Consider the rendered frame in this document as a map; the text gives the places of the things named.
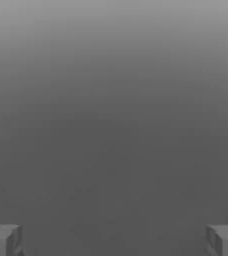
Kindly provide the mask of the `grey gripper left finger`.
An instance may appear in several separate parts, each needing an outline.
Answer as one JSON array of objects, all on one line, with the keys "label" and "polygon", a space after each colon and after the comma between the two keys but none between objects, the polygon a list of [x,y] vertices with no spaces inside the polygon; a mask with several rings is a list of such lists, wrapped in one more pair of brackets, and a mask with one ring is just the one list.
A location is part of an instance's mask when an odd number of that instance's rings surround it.
[{"label": "grey gripper left finger", "polygon": [[0,224],[0,256],[24,256],[21,225]]}]

